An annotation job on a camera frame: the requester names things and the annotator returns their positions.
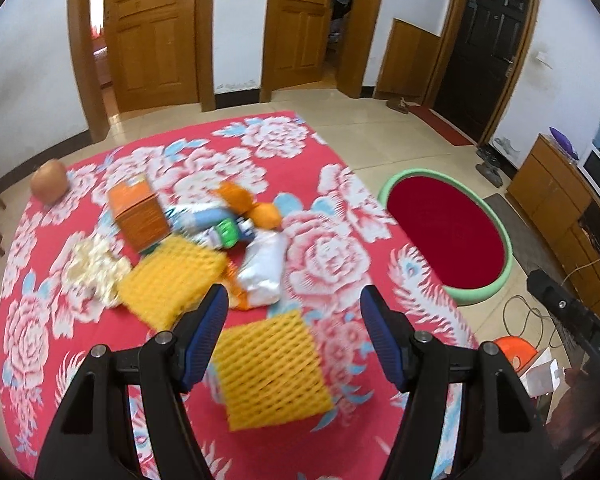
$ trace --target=wooden cabinet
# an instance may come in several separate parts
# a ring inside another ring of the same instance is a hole
[[[578,168],[540,135],[508,189],[554,252],[582,303],[600,316],[600,251],[580,225],[600,197]]]

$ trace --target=crumpled cream paper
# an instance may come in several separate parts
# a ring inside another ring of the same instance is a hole
[[[107,308],[120,303],[118,282],[131,272],[131,262],[111,252],[109,240],[99,234],[74,245],[65,277],[87,288]]]

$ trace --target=white wall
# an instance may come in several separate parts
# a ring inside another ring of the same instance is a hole
[[[217,94],[259,88],[267,0],[214,0]]]
[[[87,128],[66,0],[6,0],[0,7],[0,177]]]
[[[400,18],[440,35],[450,0],[382,0],[364,85],[378,80],[392,19]],[[536,60],[546,53],[552,68]],[[509,139],[507,155],[520,167],[539,132],[554,126],[581,153],[600,120],[600,15],[590,0],[541,0],[538,22],[522,74],[497,127]]]
[[[382,0],[362,84],[364,86],[375,86],[378,81],[382,58],[384,57],[394,18],[411,23],[439,36],[442,33],[449,1]]]

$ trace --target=red round tabletop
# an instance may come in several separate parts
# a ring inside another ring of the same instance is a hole
[[[125,246],[106,193],[144,173],[163,206],[203,203],[225,179],[275,202],[290,235],[282,299],[229,313],[225,326],[299,309],[321,357],[335,409],[257,430],[230,432],[211,364],[185,397],[194,434],[216,480],[379,478],[407,402],[380,368],[360,316],[362,288],[375,284],[417,330],[447,344],[477,342],[454,302],[395,220],[353,172],[293,112],[188,126],[137,140],[70,168],[71,189],[45,208],[28,203],[8,256],[0,294],[0,396],[20,468],[33,475],[46,431],[85,354],[154,335],[124,306],[104,308],[64,275],[71,248],[100,233]],[[417,204],[413,204],[417,214]],[[450,387],[436,473],[453,459],[461,387]],[[159,478],[141,393],[130,409],[142,472]]]

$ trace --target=black front door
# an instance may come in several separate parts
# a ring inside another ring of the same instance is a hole
[[[478,142],[502,94],[529,0],[467,0],[433,109]]]

